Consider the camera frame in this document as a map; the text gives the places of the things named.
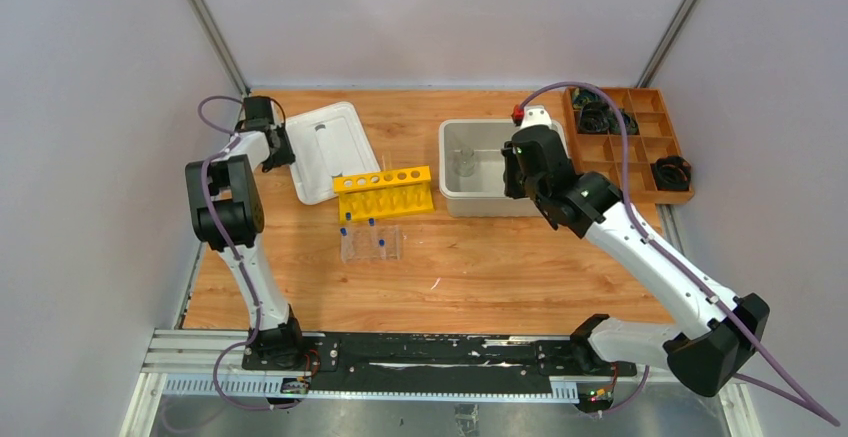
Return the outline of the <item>white plastic bin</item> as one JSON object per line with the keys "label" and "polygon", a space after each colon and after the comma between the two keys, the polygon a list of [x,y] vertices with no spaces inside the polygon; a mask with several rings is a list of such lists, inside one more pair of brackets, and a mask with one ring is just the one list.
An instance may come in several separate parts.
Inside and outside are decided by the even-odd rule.
{"label": "white plastic bin", "polygon": [[[504,195],[504,158],[501,149],[518,128],[506,119],[451,119],[442,122],[438,132],[439,190],[446,199],[450,216],[537,217],[539,212],[528,199]],[[453,168],[455,152],[471,147],[476,154],[476,170],[459,177]]]}

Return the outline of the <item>white plastic bin lid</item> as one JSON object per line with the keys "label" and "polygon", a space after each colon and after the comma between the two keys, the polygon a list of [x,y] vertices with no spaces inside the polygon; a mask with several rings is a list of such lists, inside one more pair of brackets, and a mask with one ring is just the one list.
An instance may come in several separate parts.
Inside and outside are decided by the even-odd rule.
{"label": "white plastic bin lid", "polygon": [[336,197],[333,179],[380,170],[354,105],[337,102],[286,119],[298,199],[316,205]]}

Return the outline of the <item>yellow test tube rack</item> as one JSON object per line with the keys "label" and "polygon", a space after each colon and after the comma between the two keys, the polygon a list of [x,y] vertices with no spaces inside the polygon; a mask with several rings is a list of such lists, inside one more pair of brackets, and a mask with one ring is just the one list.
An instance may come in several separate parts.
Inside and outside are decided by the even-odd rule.
{"label": "yellow test tube rack", "polygon": [[339,223],[346,212],[353,223],[433,212],[431,181],[428,166],[335,177]]}

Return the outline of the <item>clear acrylic tube rack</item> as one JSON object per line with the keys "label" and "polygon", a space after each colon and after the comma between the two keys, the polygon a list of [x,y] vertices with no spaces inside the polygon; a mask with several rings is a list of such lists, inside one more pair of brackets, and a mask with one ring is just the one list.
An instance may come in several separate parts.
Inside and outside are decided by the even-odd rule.
{"label": "clear acrylic tube rack", "polygon": [[385,240],[387,258],[380,258],[378,244],[375,244],[370,236],[368,224],[352,225],[352,231],[349,233],[351,244],[350,252],[342,254],[340,249],[340,258],[343,263],[351,263],[357,261],[390,261],[400,260],[403,251],[403,235],[400,228],[396,225],[387,226],[376,224],[376,230],[379,239]]}

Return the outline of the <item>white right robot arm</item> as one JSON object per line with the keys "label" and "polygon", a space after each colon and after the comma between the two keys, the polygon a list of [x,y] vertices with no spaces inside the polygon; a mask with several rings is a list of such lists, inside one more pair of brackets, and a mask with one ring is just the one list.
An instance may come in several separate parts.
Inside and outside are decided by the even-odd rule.
{"label": "white right robot arm", "polygon": [[756,353],[770,307],[708,277],[654,231],[621,189],[596,172],[574,170],[558,134],[533,125],[504,143],[506,196],[529,199],[553,229],[566,227],[606,252],[664,306],[670,324],[595,314],[571,335],[571,360],[584,374],[628,362],[671,372],[712,397]]}

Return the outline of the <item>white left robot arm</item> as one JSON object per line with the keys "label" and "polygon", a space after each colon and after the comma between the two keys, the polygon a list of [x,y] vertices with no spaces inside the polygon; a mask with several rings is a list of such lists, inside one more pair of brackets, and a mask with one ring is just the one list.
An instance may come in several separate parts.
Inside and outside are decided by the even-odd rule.
{"label": "white left robot arm", "polygon": [[306,343],[289,301],[278,286],[262,244],[265,214],[254,173],[294,163],[281,104],[268,96],[237,99],[241,119],[218,152],[185,167],[195,236],[216,252],[237,281],[251,326],[243,365],[293,370]]}

